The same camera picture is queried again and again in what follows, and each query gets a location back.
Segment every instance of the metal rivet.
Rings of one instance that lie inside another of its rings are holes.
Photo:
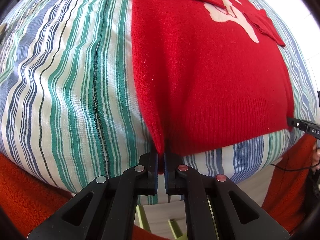
[[[105,183],[107,178],[105,176],[99,176],[96,178],[97,183]]]
[[[223,175],[223,174],[217,175],[216,178],[217,178],[217,181],[221,181],[221,182],[224,182],[224,181],[227,180],[227,177],[225,175]]]
[[[141,171],[144,171],[144,167],[142,165],[137,165],[135,166],[134,170],[137,172],[141,172]]]
[[[187,171],[188,170],[188,166],[184,165],[184,164],[181,164],[181,165],[178,166],[178,170],[179,171]]]

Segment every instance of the green chair leg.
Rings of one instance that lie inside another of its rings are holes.
[[[140,227],[151,233],[146,212],[144,211],[143,206],[137,206],[137,213],[138,213]]]
[[[183,235],[178,223],[176,222],[176,220],[169,219],[168,223],[169,223],[169,226],[171,228],[171,232],[173,234],[174,239],[183,240],[184,238],[181,238],[181,237],[183,237],[184,235]]]
[[[179,238],[177,238],[177,240],[188,240],[187,234],[184,234],[183,236],[180,236]]]

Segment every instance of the red sweater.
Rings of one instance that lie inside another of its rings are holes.
[[[288,128],[285,46],[248,0],[133,0],[132,60],[158,152],[187,155]]]

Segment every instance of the person's hand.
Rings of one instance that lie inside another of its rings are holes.
[[[319,163],[319,161],[320,161],[320,148],[317,149],[317,142],[316,142],[312,149],[312,166]],[[312,168],[312,171],[315,172],[316,170],[319,170],[319,169],[320,169],[320,164]]]

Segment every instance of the floor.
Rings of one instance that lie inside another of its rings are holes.
[[[320,29],[302,0],[265,0],[296,38],[317,91],[320,90]]]

